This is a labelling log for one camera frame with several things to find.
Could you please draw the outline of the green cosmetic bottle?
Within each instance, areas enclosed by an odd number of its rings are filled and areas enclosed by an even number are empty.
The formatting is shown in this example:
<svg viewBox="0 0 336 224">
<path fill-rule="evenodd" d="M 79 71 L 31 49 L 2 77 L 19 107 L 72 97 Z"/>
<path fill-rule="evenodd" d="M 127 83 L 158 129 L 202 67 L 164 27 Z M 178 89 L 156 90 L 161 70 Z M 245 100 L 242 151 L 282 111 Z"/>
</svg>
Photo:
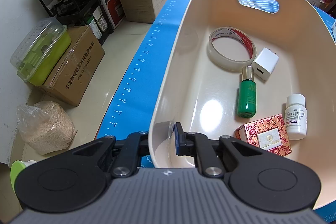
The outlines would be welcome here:
<svg viewBox="0 0 336 224">
<path fill-rule="evenodd" d="M 252 118 L 256 114 L 256 83 L 253 68 L 246 66 L 242 69 L 239 86 L 237 115 L 241 118 Z"/>
</svg>

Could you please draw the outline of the red patterned gift box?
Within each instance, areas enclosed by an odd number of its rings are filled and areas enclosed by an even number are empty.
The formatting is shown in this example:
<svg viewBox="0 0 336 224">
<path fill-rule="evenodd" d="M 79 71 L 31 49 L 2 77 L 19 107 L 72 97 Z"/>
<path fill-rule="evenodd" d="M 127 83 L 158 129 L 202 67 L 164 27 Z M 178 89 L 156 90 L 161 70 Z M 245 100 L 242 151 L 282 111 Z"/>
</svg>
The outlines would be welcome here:
<svg viewBox="0 0 336 224">
<path fill-rule="evenodd" d="M 246 123 L 235 130 L 235 137 L 279 156 L 292 152 L 282 114 Z"/>
</svg>

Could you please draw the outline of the clear adhesive tape roll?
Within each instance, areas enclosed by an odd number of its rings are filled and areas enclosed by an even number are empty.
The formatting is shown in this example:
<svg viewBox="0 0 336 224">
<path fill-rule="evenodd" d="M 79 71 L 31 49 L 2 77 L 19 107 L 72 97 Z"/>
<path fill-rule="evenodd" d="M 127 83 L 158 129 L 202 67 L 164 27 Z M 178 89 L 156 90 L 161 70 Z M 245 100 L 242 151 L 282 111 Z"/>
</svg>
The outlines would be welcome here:
<svg viewBox="0 0 336 224">
<path fill-rule="evenodd" d="M 207 54 L 214 64 L 226 71 L 240 72 L 252 64 L 256 53 L 254 42 L 236 28 L 220 27 L 209 36 Z"/>
</svg>

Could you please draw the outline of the white usb charger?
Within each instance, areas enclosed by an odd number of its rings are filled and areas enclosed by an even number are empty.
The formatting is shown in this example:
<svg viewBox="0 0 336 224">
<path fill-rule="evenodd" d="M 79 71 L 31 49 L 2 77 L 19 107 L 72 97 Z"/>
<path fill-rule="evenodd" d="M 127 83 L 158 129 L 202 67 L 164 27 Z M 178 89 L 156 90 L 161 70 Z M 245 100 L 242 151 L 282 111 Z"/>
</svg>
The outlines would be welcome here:
<svg viewBox="0 0 336 224">
<path fill-rule="evenodd" d="M 279 57 L 268 48 L 263 48 L 252 62 L 254 74 L 263 81 L 267 81 L 273 73 Z"/>
</svg>

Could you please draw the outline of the white medicine bottle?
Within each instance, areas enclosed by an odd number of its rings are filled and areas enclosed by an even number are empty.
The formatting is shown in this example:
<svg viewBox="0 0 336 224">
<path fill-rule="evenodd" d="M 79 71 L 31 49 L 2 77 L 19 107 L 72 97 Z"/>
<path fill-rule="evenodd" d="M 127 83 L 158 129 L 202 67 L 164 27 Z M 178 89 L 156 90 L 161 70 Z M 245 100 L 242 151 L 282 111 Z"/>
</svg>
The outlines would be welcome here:
<svg viewBox="0 0 336 224">
<path fill-rule="evenodd" d="M 292 94 L 286 99 L 285 127 L 290 140 L 301 140 L 307 135 L 306 100 L 302 94 Z"/>
</svg>

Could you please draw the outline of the beige plastic storage bin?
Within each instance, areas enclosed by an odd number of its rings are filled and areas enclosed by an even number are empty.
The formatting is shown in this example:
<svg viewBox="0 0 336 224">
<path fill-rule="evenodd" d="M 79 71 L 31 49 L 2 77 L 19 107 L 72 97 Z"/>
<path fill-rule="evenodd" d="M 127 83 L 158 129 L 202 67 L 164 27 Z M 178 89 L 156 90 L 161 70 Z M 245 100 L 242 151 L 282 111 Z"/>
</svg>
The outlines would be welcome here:
<svg viewBox="0 0 336 224">
<path fill-rule="evenodd" d="M 241 30 L 257 50 L 279 60 L 270 77 L 256 79 L 255 119 L 283 113 L 288 96 L 305 96 L 307 135 L 291 142 L 289 158 L 321 179 L 316 207 L 335 200 L 335 42 L 317 10 L 306 0 L 190 0 L 177 32 L 152 116 L 150 153 L 157 167 L 192 167 L 175 154 L 172 127 L 211 139 L 233 135 L 246 123 L 236 115 L 240 73 L 214 64 L 210 34 L 220 27 Z"/>
</svg>

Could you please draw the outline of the blue silicone table mat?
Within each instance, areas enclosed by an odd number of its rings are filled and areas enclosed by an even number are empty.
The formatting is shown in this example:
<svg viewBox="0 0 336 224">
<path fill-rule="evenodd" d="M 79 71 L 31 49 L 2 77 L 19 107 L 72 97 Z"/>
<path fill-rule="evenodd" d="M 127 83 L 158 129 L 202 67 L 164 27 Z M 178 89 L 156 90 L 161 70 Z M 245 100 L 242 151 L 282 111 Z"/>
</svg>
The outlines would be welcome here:
<svg viewBox="0 0 336 224">
<path fill-rule="evenodd" d="M 167 0 L 148 30 L 106 111 L 98 137 L 124 138 L 150 130 L 177 32 L 190 0 Z M 218 182 L 203 180 L 193 167 L 157 167 L 144 160 L 138 177 L 127 180 L 119 200 L 110 200 L 105 219 L 117 223 L 327 223 L 335 200 L 290 217 L 244 209 Z"/>
</svg>

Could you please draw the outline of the bag of grain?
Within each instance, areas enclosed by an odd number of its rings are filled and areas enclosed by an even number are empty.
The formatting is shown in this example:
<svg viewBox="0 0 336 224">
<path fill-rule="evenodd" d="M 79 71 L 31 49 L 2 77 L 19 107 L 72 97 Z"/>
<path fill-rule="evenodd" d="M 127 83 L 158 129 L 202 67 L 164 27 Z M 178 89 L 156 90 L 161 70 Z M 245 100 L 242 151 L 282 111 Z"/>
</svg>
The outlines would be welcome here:
<svg viewBox="0 0 336 224">
<path fill-rule="evenodd" d="M 23 141 L 40 155 L 67 149 L 77 133 L 70 116 L 53 101 L 19 105 L 17 129 Z"/>
</svg>

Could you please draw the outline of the brown printed cardboard box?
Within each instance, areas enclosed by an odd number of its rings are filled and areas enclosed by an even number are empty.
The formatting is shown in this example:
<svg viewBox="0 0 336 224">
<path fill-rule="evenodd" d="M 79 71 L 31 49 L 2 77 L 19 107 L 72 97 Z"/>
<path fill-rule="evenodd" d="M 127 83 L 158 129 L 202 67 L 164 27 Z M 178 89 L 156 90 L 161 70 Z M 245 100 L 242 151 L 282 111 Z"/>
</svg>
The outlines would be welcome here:
<svg viewBox="0 0 336 224">
<path fill-rule="evenodd" d="M 68 33 L 70 46 L 39 88 L 77 107 L 105 52 L 89 26 L 71 27 Z"/>
</svg>

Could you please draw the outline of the green lidded white cup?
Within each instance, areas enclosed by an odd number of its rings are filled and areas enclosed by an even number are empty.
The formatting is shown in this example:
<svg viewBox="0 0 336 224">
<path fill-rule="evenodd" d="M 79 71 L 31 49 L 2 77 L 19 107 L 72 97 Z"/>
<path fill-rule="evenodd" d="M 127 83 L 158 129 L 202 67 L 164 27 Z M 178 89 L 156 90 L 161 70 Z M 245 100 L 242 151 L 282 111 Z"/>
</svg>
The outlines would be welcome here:
<svg viewBox="0 0 336 224">
<path fill-rule="evenodd" d="M 31 166 L 32 164 L 35 164 L 36 161 L 30 160 L 30 161 L 21 161 L 17 160 L 13 162 L 11 169 L 10 169 L 10 182 L 11 182 L 11 187 L 13 191 L 15 191 L 15 180 L 17 176 L 21 173 L 22 170 L 27 168 L 28 166 Z"/>
</svg>

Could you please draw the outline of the green lidded plastic container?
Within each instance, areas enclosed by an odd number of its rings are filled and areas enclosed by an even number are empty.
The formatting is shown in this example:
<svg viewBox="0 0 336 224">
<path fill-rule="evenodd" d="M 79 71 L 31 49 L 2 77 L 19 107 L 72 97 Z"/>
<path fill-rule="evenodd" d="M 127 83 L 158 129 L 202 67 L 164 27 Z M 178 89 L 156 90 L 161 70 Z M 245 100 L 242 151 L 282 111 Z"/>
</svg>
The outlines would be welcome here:
<svg viewBox="0 0 336 224">
<path fill-rule="evenodd" d="M 22 40 L 10 62 L 21 80 L 41 86 L 70 45 L 67 26 L 54 17 L 45 18 Z"/>
</svg>

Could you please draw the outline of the blue white tissue box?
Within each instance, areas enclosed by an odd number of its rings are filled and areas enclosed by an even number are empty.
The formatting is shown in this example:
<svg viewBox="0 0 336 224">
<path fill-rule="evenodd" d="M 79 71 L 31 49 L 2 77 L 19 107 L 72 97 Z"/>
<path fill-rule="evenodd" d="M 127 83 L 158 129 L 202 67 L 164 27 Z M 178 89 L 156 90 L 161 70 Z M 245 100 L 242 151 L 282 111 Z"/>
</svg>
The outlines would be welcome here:
<svg viewBox="0 0 336 224">
<path fill-rule="evenodd" d="M 331 35 L 332 35 L 334 41 L 336 42 L 336 21 L 331 26 Z"/>
</svg>

